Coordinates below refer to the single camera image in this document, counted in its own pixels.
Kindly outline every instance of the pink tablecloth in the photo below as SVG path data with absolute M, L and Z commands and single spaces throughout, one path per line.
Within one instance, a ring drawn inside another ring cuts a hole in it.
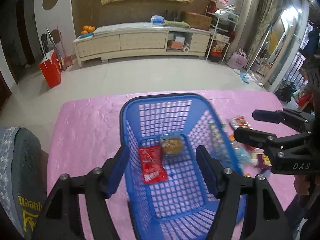
M 278 137 L 296 133 L 283 124 L 253 120 L 252 112 L 255 109 L 272 111 L 282 109 L 281 103 L 272 93 L 261 91 L 193 92 L 204 96 L 211 102 L 222 122 L 243 114 L 254 129 L 275 133 Z M 137 96 L 163 93 L 165 92 L 97 97 L 65 103 L 61 108 L 51 143 L 47 171 L 48 192 L 51 191 L 62 173 L 68 173 L 72 177 L 85 175 L 93 168 L 101 167 L 106 159 L 115 155 L 120 146 L 119 113 L 125 102 Z M 254 176 L 258 171 L 248 167 L 246 172 Z M 269 178 L 284 209 L 295 196 L 293 181 L 294 177 L 289 175 L 272 174 Z M 120 238 L 133 240 L 135 237 L 127 200 L 128 195 L 123 177 L 117 192 L 107 200 L 107 205 Z M 85 237 L 91 240 L 93 237 L 83 196 L 80 197 L 80 212 Z M 241 224 L 238 224 L 233 238 L 239 239 L 240 232 Z

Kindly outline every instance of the blue plastic basket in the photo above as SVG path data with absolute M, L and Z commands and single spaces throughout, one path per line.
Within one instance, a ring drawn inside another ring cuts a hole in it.
M 213 123 L 210 129 L 208 122 Z M 138 147 L 158 144 L 160 135 L 175 131 L 181 132 L 184 148 L 175 157 L 164 156 L 168 180 L 145 185 Z M 121 110 L 120 134 L 121 144 L 130 149 L 125 180 L 136 237 L 205 239 L 219 200 L 209 193 L 204 182 L 196 162 L 196 148 L 204 145 L 224 167 L 241 174 L 230 141 L 210 103 L 192 93 L 134 98 Z M 244 211 L 245 196 L 240 199 L 237 221 Z

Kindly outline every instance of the white storage rack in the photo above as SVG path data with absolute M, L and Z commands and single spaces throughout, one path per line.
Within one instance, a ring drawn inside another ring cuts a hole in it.
M 214 13 L 208 12 L 208 7 L 209 7 L 209 6 L 207 6 L 206 9 L 205 9 L 205 15 L 206 15 L 206 16 L 208 16 L 207 14 L 209 14 L 209 15 L 215 15 Z M 212 33 L 212 30 L 214 30 L 214 32 L 213 32 L 213 35 L 210 36 L 211 42 L 210 42 L 210 47 L 209 47 L 209 50 L 208 50 L 208 54 L 207 54 L 206 60 L 208 60 L 209 53 L 210 53 L 210 51 L 211 51 L 211 47 L 212 47 L 213 41 L 220 41 L 220 40 L 218 40 L 218 39 L 215 38 L 216 33 L 217 33 L 217 30 L 220 30 L 220 31 L 223 31 L 223 32 L 228 33 L 228 30 L 224 30 L 224 29 L 218 27 L 218 24 L 219 24 L 219 21 L 220 21 L 221 11 L 226 11 L 226 12 L 228 12 L 229 14 L 232 14 L 232 15 L 236 16 L 236 18 L 237 18 L 236 22 L 235 22 L 235 21 L 232 21 L 232 20 L 230 20 L 230 19 L 227 19 L 227 21 L 232 22 L 232 23 L 235 24 L 235 27 L 233 28 L 233 31 L 236 30 L 237 23 L 238 23 L 238 20 L 239 20 L 239 15 L 230 12 L 230 10 L 226 10 L 226 9 L 219 9 L 219 10 L 220 10 L 220 13 L 219 13 L 219 15 L 218 15 L 217 24 L 216 24 L 216 25 L 213 25 L 213 24 L 211 25 L 212 29 L 210 29 L 210 32 Z M 223 60 L 224 60 L 224 58 L 225 58 L 225 56 L 226 56 L 226 54 L 227 54 L 227 51 L 228 51 L 228 49 L 229 49 L 230 42 L 225 42 L 225 41 L 220 41 L 220 42 L 223 42 L 223 43 L 228 44 L 227 49 L 226 49 L 226 51 L 225 51 L 225 53 L 224 53 L 224 55 L 223 55 L 223 58 L 222 58 L 222 62 L 223 62 Z

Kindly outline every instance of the red paper bag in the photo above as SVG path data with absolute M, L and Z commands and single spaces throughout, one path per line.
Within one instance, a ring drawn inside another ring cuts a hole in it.
M 57 52 L 54 49 L 46 54 L 46 57 L 44 57 L 38 66 L 50 88 L 61 83 L 61 65 L 57 58 Z

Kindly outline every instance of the cabinet drawer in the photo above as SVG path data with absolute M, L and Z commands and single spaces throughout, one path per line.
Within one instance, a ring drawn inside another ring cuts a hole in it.
M 120 48 L 126 49 L 164 49 L 166 33 L 120 34 Z
M 205 52 L 208 47 L 210 36 L 202 34 L 193 34 L 190 44 L 190 51 L 193 52 Z
M 120 50 L 119 35 L 93 38 L 77 43 L 79 57 Z

